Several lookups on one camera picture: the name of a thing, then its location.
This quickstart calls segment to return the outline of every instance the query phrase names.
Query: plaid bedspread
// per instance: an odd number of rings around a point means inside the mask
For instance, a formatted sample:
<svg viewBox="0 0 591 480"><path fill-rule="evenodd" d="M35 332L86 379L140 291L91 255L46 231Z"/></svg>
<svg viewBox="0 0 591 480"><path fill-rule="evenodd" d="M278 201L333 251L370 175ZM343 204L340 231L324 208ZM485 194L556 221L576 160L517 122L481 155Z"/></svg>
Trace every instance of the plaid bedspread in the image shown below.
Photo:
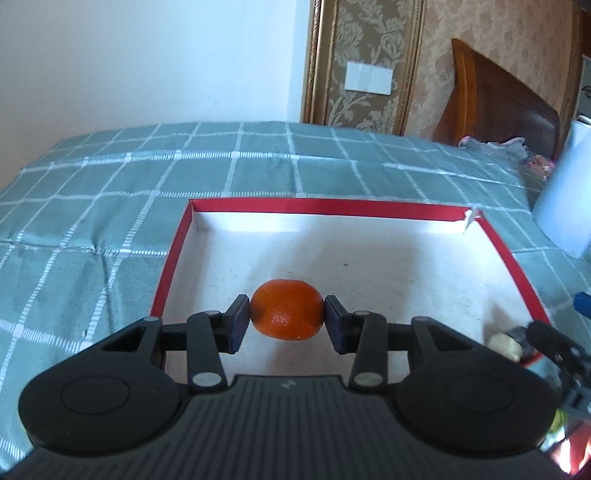
<svg viewBox="0 0 591 480"><path fill-rule="evenodd" d="M189 198L338 197L476 206L554 324L591 348L591 291L532 221L543 183L428 141L280 122L154 125L59 142L0 193L0 470L30 449L17 414L41 371L145 316Z"/></svg>

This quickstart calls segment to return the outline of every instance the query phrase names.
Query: bed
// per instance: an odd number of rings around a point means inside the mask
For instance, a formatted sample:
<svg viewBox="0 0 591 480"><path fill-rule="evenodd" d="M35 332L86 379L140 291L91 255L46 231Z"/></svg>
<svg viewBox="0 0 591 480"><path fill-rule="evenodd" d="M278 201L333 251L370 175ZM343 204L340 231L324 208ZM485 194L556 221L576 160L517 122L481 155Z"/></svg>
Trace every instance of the bed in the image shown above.
<svg viewBox="0 0 591 480"><path fill-rule="evenodd" d="M536 153L555 159L558 113L536 93L467 44L452 39L456 84L433 140L457 145L466 135L483 142L524 137Z"/></svg>
<svg viewBox="0 0 591 480"><path fill-rule="evenodd" d="M530 209L543 187L518 165L450 145L307 124L195 122L62 140L0 192L0 469L30 449L17 414L24 385L149 312L189 198L480 208L554 324L591 348L589 322L571 307L572 294L591 290L591 254L573 260L537 228Z"/></svg>

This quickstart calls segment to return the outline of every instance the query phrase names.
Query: orange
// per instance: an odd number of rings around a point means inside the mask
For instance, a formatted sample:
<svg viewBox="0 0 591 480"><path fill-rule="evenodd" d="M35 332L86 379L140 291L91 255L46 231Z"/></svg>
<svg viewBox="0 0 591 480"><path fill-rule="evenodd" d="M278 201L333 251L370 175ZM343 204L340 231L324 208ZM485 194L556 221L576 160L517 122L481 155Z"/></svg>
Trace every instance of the orange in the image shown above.
<svg viewBox="0 0 591 480"><path fill-rule="evenodd" d="M324 302L312 285L276 278L257 288L251 319L263 335L281 340L307 340L322 327Z"/></svg>

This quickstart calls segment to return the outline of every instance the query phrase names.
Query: floral wallpaper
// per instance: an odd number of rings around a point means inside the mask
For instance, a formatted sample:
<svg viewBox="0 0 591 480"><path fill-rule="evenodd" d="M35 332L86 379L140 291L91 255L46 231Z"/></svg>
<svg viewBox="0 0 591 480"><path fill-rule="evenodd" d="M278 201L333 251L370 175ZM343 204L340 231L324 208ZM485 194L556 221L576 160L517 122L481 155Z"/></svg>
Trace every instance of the floral wallpaper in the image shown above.
<svg viewBox="0 0 591 480"><path fill-rule="evenodd" d="M404 75L413 0L340 0L328 125L392 133ZM345 90L347 62L394 69L392 95Z"/></svg>
<svg viewBox="0 0 591 480"><path fill-rule="evenodd" d="M569 71L571 1L426 1L405 135L433 135L454 86L453 37L511 72L560 112Z"/></svg>

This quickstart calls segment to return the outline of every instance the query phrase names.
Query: paper towel roll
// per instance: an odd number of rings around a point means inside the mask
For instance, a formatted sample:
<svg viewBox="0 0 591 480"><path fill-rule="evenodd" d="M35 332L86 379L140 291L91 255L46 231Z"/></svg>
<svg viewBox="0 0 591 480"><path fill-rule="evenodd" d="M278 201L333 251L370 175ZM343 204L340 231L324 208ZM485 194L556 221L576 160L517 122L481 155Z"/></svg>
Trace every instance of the paper towel roll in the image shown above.
<svg viewBox="0 0 591 480"><path fill-rule="evenodd" d="M580 258L591 243L591 126L573 121L565 148L533 210L554 244Z"/></svg>

